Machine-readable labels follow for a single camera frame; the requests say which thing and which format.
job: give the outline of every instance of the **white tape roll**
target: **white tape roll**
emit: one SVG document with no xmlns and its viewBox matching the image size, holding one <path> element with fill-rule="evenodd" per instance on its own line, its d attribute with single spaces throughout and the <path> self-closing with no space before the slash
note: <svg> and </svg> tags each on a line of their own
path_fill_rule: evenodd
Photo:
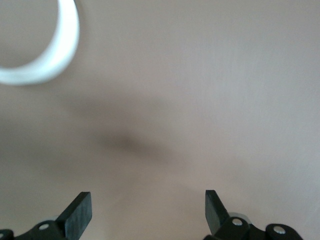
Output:
<svg viewBox="0 0 320 240">
<path fill-rule="evenodd" d="M 52 80 L 73 59 L 79 41 L 79 16 L 74 0 L 58 0 L 58 18 L 52 40 L 46 50 L 26 65 L 0 67 L 0 83 L 32 85 Z"/>
</svg>

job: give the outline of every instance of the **beige surface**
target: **beige surface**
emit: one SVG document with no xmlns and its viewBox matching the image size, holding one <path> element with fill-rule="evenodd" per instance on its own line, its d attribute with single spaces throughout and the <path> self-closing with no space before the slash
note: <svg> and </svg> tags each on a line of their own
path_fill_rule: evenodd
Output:
<svg viewBox="0 0 320 240">
<path fill-rule="evenodd" d="M 49 83 L 0 86 L 0 229 L 91 191 L 82 239 L 201 240 L 205 189 L 259 228 L 320 236 L 320 1 L 77 0 Z M 57 3 L 0 1 L 0 65 L 26 63 Z"/>
</svg>

